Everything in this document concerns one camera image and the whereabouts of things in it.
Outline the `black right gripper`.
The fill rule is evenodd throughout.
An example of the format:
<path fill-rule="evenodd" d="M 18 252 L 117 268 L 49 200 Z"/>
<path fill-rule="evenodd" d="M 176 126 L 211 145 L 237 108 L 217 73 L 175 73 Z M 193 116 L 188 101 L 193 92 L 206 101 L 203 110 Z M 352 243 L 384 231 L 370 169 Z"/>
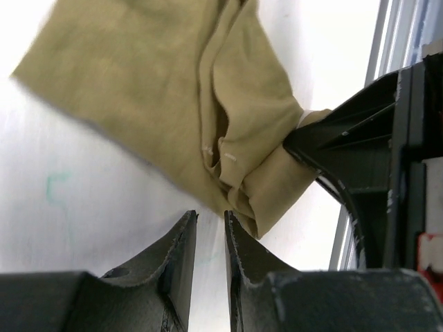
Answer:
<path fill-rule="evenodd" d="M 425 160 L 442 155 L 442 55 L 380 77 L 283 142 L 349 213 L 360 268 L 414 268 Z"/>

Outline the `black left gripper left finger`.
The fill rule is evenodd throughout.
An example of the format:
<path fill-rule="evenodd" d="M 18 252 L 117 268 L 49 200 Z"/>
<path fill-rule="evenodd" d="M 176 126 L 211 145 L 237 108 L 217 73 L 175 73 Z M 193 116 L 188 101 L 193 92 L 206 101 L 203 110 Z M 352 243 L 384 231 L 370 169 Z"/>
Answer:
<path fill-rule="evenodd" d="M 187 331 L 197 213 L 129 261 L 85 271 L 1 275 L 2 331 Z"/>

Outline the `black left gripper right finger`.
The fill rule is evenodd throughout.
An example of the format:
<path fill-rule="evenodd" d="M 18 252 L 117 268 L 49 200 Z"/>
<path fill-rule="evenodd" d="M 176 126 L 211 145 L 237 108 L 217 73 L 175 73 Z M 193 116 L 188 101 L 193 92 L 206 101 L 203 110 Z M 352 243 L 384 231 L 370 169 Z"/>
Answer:
<path fill-rule="evenodd" d="M 232 331 L 441 331 L 442 307 L 411 270 L 300 272 L 224 214 Z"/>

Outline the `olive and cream underwear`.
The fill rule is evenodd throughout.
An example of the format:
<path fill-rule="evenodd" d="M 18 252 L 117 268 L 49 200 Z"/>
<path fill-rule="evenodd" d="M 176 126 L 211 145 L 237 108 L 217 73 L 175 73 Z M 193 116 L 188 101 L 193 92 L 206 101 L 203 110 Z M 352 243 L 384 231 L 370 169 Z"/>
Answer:
<path fill-rule="evenodd" d="M 283 140 L 305 114 L 256 1 L 58 1 L 13 75 L 266 234 L 316 178 Z"/>

